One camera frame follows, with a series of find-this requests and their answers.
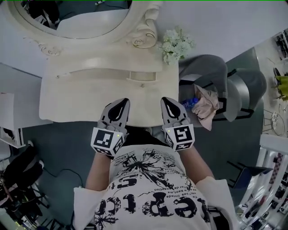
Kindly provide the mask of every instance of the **gray carpet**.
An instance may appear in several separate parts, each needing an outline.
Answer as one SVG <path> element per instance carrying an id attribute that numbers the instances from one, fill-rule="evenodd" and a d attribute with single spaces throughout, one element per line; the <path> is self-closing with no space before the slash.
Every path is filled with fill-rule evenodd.
<path id="1" fill-rule="evenodd" d="M 238 67 L 259 68 L 254 49 L 248 50 L 227 63 L 229 70 Z M 217 179 L 235 179 L 239 171 L 226 163 L 241 162 L 255 165 L 259 152 L 263 121 L 263 103 L 249 119 L 213 122 L 209 132 L 195 129 L 195 146 L 211 167 Z M 94 122 L 53 123 L 23 129 L 24 139 L 32 140 L 43 159 L 45 168 L 57 174 L 69 168 L 80 174 L 85 184 L 94 151 L 90 147 Z M 40 190 L 49 198 L 50 211 L 54 217 L 69 224 L 73 212 L 73 188 L 79 186 L 79 177 L 72 172 L 62 172 L 54 178 L 43 172 Z M 237 205 L 245 190 L 231 190 Z"/>

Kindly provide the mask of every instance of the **table top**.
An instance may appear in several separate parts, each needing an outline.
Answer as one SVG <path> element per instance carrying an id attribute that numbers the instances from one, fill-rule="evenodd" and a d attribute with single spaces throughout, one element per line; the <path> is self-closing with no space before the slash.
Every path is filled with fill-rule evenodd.
<path id="1" fill-rule="evenodd" d="M 163 124 L 160 100 L 178 100 L 178 64 L 163 65 L 157 82 L 129 81 L 129 71 L 91 69 L 67 76 L 45 77 L 40 94 L 40 118 L 55 122 L 98 121 L 103 108 L 120 98 L 130 100 L 127 125 Z"/>

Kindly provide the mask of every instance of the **white vanity table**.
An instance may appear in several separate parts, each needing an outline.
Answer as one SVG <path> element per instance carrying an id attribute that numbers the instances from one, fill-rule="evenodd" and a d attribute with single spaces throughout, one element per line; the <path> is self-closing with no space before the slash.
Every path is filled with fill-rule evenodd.
<path id="1" fill-rule="evenodd" d="M 42 119 L 97 121 L 107 104 L 127 97 L 131 102 L 127 124 L 149 127 L 163 123 L 162 97 L 178 100 L 178 65 L 164 64 L 155 45 L 154 21 L 162 1 L 133 1 L 118 26 L 95 37 L 93 29 L 79 29 L 77 36 L 77 28 L 69 37 L 65 20 L 60 30 L 53 30 L 31 18 L 20 3 L 3 4 L 6 18 L 47 55 L 40 94 Z M 87 14 L 90 28 L 97 23 L 91 14 Z"/>

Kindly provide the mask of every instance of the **black chair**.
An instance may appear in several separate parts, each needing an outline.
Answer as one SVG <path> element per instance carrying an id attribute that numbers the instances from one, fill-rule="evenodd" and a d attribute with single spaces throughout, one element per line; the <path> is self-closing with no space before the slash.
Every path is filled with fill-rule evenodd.
<path id="1" fill-rule="evenodd" d="M 234 184 L 233 185 L 228 184 L 229 187 L 234 189 L 246 188 L 249 185 L 252 177 L 257 176 L 261 173 L 267 174 L 268 172 L 273 170 L 272 168 L 265 168 L 265 167 L 256 167 L 256 166 L 250 167 L 239 162 L 237 162 L 238 165 L 230 161 L 227 161 L 227 163 L 231 164 L 233 167 L 240 170 L 240 173 L 235 181 L 230 179 L 230 181 L 233 182 Z"/>

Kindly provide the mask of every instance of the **oval mirror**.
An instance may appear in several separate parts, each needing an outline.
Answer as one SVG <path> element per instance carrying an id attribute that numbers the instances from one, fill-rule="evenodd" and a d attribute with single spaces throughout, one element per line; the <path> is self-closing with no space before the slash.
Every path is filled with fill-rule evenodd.
<path id="1" fill-rule="evenodd" d="M 131 0 L 21 1 L 16 9 L 38 29 L 65 38 L 94 38 L 115 29 L 128 14 Z"/>

